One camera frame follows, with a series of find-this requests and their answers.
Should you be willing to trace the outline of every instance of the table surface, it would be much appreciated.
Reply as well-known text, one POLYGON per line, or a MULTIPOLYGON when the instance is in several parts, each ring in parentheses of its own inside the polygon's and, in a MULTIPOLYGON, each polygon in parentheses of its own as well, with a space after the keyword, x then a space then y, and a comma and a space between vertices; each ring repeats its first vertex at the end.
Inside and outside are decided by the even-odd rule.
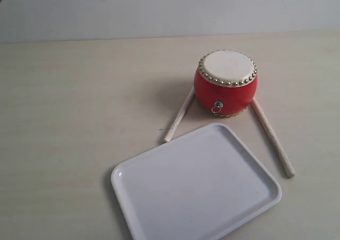
POLYGON ((256 61, 256 97, 296 170, 285 177, 251 108, 217 118, 194 102, 175 137, 225 123, 283 189, 224 239, 338 239, 340 30, 0 45, 1 239, 131 239, 112 169, 160 144, 218 49, 256 61))

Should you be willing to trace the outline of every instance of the wall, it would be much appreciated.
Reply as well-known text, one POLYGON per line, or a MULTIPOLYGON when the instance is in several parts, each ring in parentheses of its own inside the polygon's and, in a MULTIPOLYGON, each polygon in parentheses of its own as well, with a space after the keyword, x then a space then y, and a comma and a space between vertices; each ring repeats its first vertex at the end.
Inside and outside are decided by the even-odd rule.
POLYGON ((340 28, 340 0, 2 0, 0 42, 340 28))

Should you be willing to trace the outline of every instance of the drum body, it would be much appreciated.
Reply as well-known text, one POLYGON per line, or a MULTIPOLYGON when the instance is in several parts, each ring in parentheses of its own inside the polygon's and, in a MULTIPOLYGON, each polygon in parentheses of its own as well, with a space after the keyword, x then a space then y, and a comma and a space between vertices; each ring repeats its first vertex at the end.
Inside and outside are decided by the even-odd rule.
POLYGON ((217 51, 204 56, 194 76, 194 90, 203 108, 220 116, 244 110, 258 84, 255 63, 243 54, 217 51))

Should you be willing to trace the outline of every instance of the white tray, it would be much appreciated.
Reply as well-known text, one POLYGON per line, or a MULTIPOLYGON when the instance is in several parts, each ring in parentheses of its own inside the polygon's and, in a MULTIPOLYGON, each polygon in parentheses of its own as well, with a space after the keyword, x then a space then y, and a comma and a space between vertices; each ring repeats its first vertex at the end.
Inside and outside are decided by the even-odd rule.
POLYGON ((111 180, 135 240, 220 239, 282 195, 268 170, 219 123, 120 163, 111 180))

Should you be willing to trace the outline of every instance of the drumstick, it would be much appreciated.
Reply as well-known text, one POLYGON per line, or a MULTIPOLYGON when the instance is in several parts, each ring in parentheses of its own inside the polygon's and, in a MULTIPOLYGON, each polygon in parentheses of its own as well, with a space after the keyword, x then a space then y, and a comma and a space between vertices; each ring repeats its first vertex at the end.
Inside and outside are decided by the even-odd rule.
POLYGON ((271 128, 267 118, 265 117, 264 112, 262 111, 259 103, 256 101, 255 98, 253 98, 251 105, 257 115, 257 117, 259 118, 263 128, 265 129, 267 136, 269 137, 272 145, 274 146, 275 150, 277 151, 277 155, 281 161, 281 164, 287 174, 287 176, 289 178, 294 177, 295 176, 295 170, 291 164, 291 162, 289 161, 286 153, 284 152, 277 136, 274 133, 274 130, 271 128))
POLYGON ((174 122, 172 123, 171 127, 168 130, 168 133, 166 133, 166 136, 164 137, 165 142, 169 142, 171 138, 173 137, 173 135, 175 134, 177 127, 179 126, 184 114, 186 113, 194 97, 195 97, 195 93, 192 87, 181 109, 178 111, 176 119, 174 120, 174 122))

